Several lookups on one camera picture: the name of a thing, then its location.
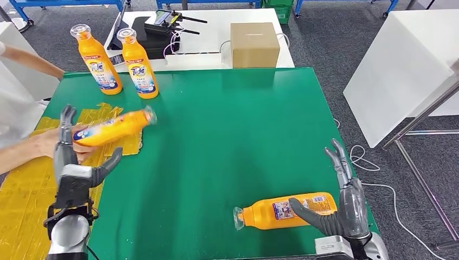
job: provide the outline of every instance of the blue table frame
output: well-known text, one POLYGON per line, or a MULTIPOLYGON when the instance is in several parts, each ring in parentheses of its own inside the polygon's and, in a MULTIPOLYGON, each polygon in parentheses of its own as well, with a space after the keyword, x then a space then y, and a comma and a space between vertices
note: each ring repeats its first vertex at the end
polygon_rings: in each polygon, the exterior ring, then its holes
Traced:
POLYGON ((24 13, 24 7, 41 7, 45 9, 46 7, 60 7, 63 5, 115 4, 121 12, 125 1, 126 5, 130 7, 131 0, 10 0, 10 3, 24 21, 29 25, 34 25, 34 20, 24 13))
MULTIPOLYGON (((207 3, 255 3, 255 8, 261 8, 261 0, 187 0, 188 4, 207 4, 207 3)), ((156 0, 158 9, 163 9, 162 4, 181 4, 182 0, 156 0)))
MULTIPOLYGON (((296 18, 299 18, 301 15, 300 9, 301 9, 301 4, 303 3, 303 1, 311 1, 311 0, 297 0, 297 5, 295 6, 295 17, 296 18)), ((312 1, 368 1, 368 0, 312 0, 312 1)), ((374 3, 376 1, 380 1, 380 0, 371 0, 370 3, 374 3)), ((384 18, 386 18, 389 15, 389 12, 395 8, 397 3, 398 3, 398 0, 390 0, 390 5, 387 11, 383 13, 384 18)))

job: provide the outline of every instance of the white sleeve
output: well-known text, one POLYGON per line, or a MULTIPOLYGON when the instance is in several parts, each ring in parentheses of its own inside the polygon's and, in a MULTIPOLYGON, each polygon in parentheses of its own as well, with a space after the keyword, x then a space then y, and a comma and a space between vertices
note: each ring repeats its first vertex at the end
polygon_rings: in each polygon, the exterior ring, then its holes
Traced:
POLYGON ((3 42, 0 42, 0 56, 3 55, 3 53, 5 52, 5 44, 3 42))

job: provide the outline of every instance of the detergent bottle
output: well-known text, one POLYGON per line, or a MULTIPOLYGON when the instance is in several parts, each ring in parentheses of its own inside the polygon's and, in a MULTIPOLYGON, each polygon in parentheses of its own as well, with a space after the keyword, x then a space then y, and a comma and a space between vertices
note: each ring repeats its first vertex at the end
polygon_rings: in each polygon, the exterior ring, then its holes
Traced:
POLYGON ((116 35, 123 43, 123 58, 137 94, 143 99, 152 99, 158 95, 158 85, 147 52, 137 42, 136 36, 137 33, 131 28, 121 29, 116 35))
POLYGON ((102 93, 118 94, 123 88, 120 77, 102 44, 91 35, 91 28, 86 24, 77 24, 71 28, 70 34, 77 39, 78 51, 102 93))
POLYGON ((321 215, 328 215, 337 210, 333 197, 327 192, 264 199, 244 209, 235 207, 234 227, 237 230, 244 226, 254 226, 257 229, 280 229, 309 225, 293 212, 288 202, 289 198, 298 199, 303 206, 321 215))
POLYGON ((157 122, 156 114, 150 106, 142 110, 128 112, 99 125, 77 131, 73 135, 74 143, 82 146, 102 146, 121 137, 138 133, 146 125, 157 122))

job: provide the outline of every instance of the clear bottle cap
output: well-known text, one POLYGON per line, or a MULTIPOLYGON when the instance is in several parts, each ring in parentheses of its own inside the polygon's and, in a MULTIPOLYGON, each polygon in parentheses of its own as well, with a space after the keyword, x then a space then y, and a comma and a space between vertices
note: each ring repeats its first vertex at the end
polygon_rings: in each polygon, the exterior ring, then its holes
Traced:
POLYGON ((156 113, 152 109, 151 106, 147 105, 143 109, 143 113, 145 114, 145 118, 147 118, 147 121, 148 121, 149 125, 156 125, 156 122, 158 121, 158 117, 156 117, 156 113))
POLYGON ((122 43, 133 43, 136 41, 137 33, 132 28, 124 28, 118 31, 116 38, 122 43))
POLYGON ((233 219, 236 230, 241 230, 245 226, 243 210, 240 207, 234 207, 233 219))
POLYGON ((70 34, 77 40, 86 40, 91 37, 91 27, 86 24, 77 24, 71 28, 70 34))

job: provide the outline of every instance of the green mat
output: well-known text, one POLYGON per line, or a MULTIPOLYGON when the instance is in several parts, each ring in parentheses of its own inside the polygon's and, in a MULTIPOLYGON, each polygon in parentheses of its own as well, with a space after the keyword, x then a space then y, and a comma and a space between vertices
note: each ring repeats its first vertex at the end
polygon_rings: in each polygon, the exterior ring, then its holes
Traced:
MULTIPOLYGON (((44 116, 69 103, 133 111, 151 105, 138 155, 107 177, 90 246, 105 259, 231 259, 313 254, 310 226, 236 231, 232 210, 338 184, 323 152, 341 141, 311 68, 165 71, 160 95, 102 94, 89 74, 66 74, 44 116)), ((377 232, 371 212, 370 228, 377 232)))

